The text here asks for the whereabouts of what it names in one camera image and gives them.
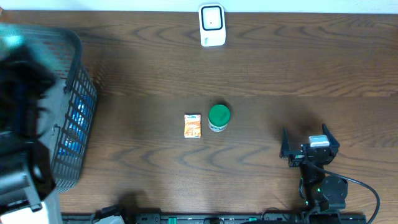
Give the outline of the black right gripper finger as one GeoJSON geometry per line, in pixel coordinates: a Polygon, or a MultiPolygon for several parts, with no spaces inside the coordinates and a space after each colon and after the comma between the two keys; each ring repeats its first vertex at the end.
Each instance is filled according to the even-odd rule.
{"type": "Polygon", "coordinates": [[[323,131],[323,134],[328,138],[328,141],[330,143],[330,147],[332,147],[332,148],[339,148],[340,147],[339,142],[335,139],[335,137],[329,131],[329,129],[327,128],[327,125],[325,123],[322,124],[322,131],[323,131]]]}
{"type": "Polygon", "coordinates": [[[287,130],[285,128],[283,128],[282,144],[281,144],[281,148],[280,148],[279,157],[286,158],[286,157],[289,157],[291,154],[292,154],[292,150],[290,149],[288,133],[287,133],[287,130]]]}

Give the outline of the green lid white jar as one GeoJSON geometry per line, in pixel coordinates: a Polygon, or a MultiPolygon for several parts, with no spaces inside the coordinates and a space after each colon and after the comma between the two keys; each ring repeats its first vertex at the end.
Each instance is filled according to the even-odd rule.
{"type": "Polygon", "coordinates": [[[231,112],[225,105],[214,105],[208,114],[208,126],[214,132],[222,132],[226,129],[231,119],[231,112]]]}

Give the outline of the orange snack packet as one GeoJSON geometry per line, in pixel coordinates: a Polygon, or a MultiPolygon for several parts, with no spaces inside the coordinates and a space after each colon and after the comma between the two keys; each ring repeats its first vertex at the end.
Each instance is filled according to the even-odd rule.
{"type": "Polygon", "coordinates": [[[185,114],[184,115],[184,137],[185,138],[201,138],[201,115],[185,114]]]}

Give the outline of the blue Oreo cookie pack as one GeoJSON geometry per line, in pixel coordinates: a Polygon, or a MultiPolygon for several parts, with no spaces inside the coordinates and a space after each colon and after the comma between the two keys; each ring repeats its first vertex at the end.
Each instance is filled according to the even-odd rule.
{"type": "Polygon", "coordinates": [[[88,140],[90,127],[89,118],[92,118],[93,102],[88,95],[74,96],[72,105],[68,108],[65,131],[66,136],[61,140],[58,150],[59,156],[72,156],[71,150],[76,154],[83,154],[88,140]]]}

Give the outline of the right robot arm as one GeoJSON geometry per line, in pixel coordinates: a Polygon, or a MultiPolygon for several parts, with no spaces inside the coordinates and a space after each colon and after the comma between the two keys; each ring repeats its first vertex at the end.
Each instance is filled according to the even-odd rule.
{"type": "Polygon", "coordinates": [[[346,207],[348,182],[333,174],[326,174],[325,165],[336,157],[340,144],[325,124],[322,134],[310,136],[300,149],[289,144],[287,130],[283,130],[279,157],[288,159],[289,167],[301,173],[299,191],[307,204],[308,213],[337,212],[346,207]]]}

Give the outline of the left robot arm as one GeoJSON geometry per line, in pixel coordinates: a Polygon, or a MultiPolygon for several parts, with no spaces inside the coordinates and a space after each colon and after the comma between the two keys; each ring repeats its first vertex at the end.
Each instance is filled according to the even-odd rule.
{"type": "Polygon", "coordinates": [[[39,100],[57,79],[21,31],[1,24],[1,223],[61,223],[39,100]]]}

